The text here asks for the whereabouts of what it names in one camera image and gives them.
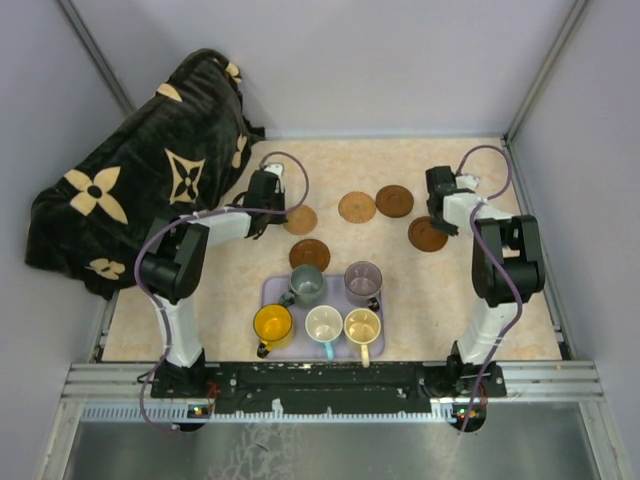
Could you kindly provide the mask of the light woven rattan coaster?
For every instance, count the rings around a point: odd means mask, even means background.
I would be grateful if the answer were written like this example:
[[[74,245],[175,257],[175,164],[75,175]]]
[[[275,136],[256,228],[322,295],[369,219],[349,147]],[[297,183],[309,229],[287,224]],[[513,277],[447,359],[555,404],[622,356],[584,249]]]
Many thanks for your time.
[[[286,216],[283,226],[290,234],[303,236],[311,233],[317,222],[316,212],[311,207],[302,205]]]

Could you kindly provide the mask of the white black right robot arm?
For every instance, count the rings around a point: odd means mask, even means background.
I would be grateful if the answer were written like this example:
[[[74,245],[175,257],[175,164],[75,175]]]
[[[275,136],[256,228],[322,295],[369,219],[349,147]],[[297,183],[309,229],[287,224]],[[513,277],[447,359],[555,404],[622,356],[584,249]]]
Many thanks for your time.
[[[476,179],[449,166],[425,171],[427,208],[435,230],[473,240],[471,281],[477,301],[470,323],[452,346],[446,366],[427,380],[433,396],[470,395],[484,377],[524,305],[546,278],[539,227],[532,215],[514,215],[478,195]]]

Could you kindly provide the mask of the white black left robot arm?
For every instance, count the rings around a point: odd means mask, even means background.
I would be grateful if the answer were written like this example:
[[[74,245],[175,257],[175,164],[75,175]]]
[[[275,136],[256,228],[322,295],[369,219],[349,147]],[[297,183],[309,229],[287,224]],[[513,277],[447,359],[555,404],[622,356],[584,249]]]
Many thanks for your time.
[[[228,241],[259,238],[270,224],[286,220],[284,166],[269,164],[254,171],[246,192],[228,210],[173,226],[159,217],[147,235],[149,250],[139,262],[139,280],[153,296],[151,303],[164,342],[153,389],[161,395],[201,394],[208,384],[204,347],[195,324],[193,294],[204,266],[206,250]]]

